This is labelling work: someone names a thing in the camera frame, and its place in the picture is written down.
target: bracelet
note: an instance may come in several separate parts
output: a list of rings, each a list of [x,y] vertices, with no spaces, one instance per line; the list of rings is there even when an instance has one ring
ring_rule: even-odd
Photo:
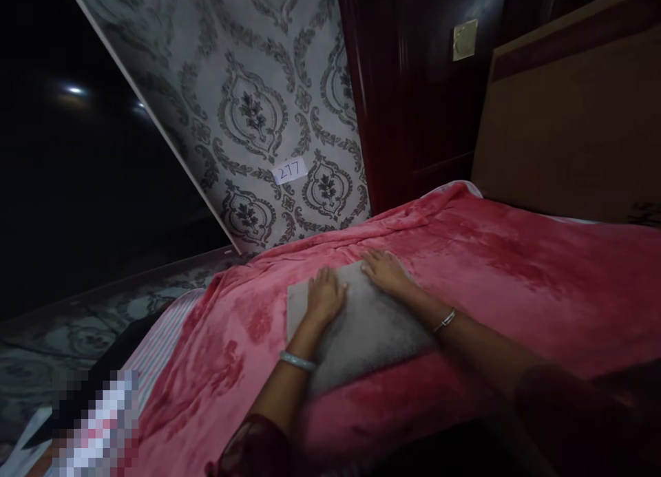
[[[298,367],[307,372],[314,372],[317,369],[316,363],[313,363],[309,360],[304,360],[301,357],[297,357],[296,355],[284,350],[280,352],[280,358],[281,360],[290,363],[294,367]]]
[[[452,307],[452,310],[450,311],[450,315],[448,315],[443,321],[434,328],[432,331],[432,334],[436,334],[440,329],[447,327],[450,322],[452,322],[452,319],[454,319],[454,316],[457,315],[457,309],[455,307]]]

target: number label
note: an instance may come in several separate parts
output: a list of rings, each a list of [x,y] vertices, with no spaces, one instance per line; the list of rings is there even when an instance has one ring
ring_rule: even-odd
[[[307,176],[308,169],[305,167],[303,157],[294,157],[275,166],[271,172],[275,178],[275,183],[280,186],[286,182],[294,181],[294,179]]]

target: red sleeve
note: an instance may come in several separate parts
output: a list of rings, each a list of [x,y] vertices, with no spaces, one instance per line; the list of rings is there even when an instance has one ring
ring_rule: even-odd
[[[561,368],[544,365],[526,373],[514,404],[563,477],[647,475],[636,456],[642,428],[629,409]]]
[[[289,442],[267,418],[248,415],[216,463],[207,463],[207,477],[288,477]]]

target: gray cloth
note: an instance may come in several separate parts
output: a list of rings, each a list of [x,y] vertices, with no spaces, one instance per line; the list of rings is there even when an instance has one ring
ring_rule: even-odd
[[[349,284],[343,311],[317,351],[318,369],[308,394],[316,396],[432,348],[433,337],[401,304],[382,293],[360,270],[363,261],[337,269]],[[287,341],[305,315],[308,283],[287,290]]]

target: pink blanket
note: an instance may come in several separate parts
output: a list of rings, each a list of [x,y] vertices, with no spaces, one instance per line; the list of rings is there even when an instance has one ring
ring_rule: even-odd
[[[216,275],[140,418],[139,474],[201,475],[285,346],[287,286],[368,247],[579,376],[661,357],[661,231],[557,222],[456,184]],[[488,393],[459,362],[427,354],[309,403],[303,450],[324,462],[380,454],[477,415]]]

